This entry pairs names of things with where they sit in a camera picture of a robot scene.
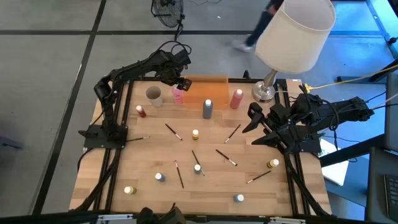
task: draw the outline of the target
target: person's leg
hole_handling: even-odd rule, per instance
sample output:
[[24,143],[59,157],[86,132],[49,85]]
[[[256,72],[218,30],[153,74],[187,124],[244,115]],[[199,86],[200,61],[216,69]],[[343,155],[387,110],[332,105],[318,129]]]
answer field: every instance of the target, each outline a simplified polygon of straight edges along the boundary
[[264,32],[266,27],[268,26],[269,22],[271,21],[273,15],[267,11],[262,12],[260,21],[258,22],[256,28],[254,29],[253,33],[246,39],[244,42],[246,46],[252,47],[257,40],[260,38],[261,34]]

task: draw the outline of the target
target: person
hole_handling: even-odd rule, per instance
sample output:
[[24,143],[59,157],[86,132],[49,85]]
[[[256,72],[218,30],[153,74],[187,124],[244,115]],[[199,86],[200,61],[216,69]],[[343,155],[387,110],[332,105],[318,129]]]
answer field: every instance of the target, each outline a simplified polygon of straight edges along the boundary
[[256,44],[257,40],[260,38],[271,19],[282,5],[283,1],[284,0],[271,0],[266,9],[262,12],[260,20],[253,33],[244,42],[235,40],[233,42],[233,47],[243,52],[249,52],[253,48],[253,45]]

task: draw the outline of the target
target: gray bottle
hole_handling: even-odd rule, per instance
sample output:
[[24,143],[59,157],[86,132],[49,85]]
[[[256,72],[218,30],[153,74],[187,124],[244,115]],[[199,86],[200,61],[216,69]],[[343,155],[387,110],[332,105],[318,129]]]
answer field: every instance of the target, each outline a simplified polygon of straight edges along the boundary
[[213,102],[211,102],[211,100],[205,100],[205,102],[203,102],[203,118],[210,119],[211,112],[213,112]]

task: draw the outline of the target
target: shoe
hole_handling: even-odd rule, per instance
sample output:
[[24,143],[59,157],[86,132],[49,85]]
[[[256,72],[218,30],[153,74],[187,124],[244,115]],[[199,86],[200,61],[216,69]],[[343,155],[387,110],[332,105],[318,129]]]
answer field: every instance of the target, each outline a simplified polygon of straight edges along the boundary
[[233,46],[236,50],[240,50],[240,51],[245,52],[245,53],[250,52],[250,50],[253,48],[253,47],[247,46],[245,43],[242,43],[242,42],[240,42],[240,41],[238,41],[238,40],[234,40],[234,41],[232,42],[232,46]]

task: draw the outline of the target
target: lamp base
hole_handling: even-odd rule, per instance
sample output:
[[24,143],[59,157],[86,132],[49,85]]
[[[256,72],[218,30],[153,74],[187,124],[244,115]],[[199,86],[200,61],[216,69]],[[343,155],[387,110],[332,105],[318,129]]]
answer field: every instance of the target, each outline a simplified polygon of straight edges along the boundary
[[275,96],[275,89],[273,86],[265,87],[263,81],[254,84],[252,89],[252,96],[255,100],[261,103],[270,102]]

